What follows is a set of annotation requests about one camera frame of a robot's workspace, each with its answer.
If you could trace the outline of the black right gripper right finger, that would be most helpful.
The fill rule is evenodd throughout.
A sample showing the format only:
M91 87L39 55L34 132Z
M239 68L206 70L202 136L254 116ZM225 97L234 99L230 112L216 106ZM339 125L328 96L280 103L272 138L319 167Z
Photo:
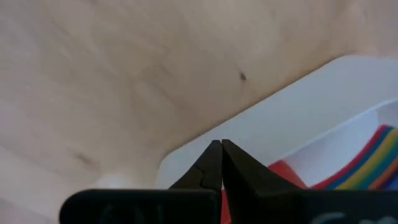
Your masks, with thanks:
M301 188L269 170L228 139L222 176L232 224L308 224Z

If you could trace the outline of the large red measuring cup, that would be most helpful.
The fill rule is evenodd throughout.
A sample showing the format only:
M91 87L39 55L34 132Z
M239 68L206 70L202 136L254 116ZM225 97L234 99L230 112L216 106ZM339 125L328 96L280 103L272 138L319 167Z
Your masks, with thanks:
M301 188L308 224L398 224L398 175L379 190L328 190L307 187L284 161L267 168Z

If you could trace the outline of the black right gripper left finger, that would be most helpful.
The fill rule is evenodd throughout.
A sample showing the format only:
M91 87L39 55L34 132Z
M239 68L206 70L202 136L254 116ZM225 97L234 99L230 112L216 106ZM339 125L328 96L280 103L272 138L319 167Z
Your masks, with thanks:
M220 140L213 140L195 163L170 188L221 190L222 160L222 144Z

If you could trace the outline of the medium blue measuring cup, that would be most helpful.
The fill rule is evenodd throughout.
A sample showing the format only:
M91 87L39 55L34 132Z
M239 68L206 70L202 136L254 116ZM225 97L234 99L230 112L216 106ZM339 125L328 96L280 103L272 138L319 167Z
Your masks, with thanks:
M314 189L379 190L398 175L398 129L382 125L356 157Z

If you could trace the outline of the white plastic basket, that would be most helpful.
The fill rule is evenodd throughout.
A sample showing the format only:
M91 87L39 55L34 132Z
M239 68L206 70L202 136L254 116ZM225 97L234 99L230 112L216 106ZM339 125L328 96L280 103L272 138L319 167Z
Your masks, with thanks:
M396 100L397 59L360 55L334 59L171 152L160 164L155 186L170 187L212 140L230 139L268 165Z

